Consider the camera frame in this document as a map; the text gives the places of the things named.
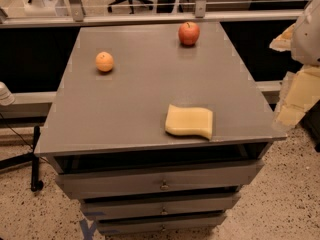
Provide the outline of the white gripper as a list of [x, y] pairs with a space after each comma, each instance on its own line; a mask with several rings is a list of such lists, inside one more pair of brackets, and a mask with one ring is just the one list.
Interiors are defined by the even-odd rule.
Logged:
[[286, 73], [274, 111], [272, 126], [288, 131], [320, 100], [320, 0], [312, 0], [296, 23], [269, 47], [278, 52], [291, 50], [292, 58], [305, 64], [297, 73]]

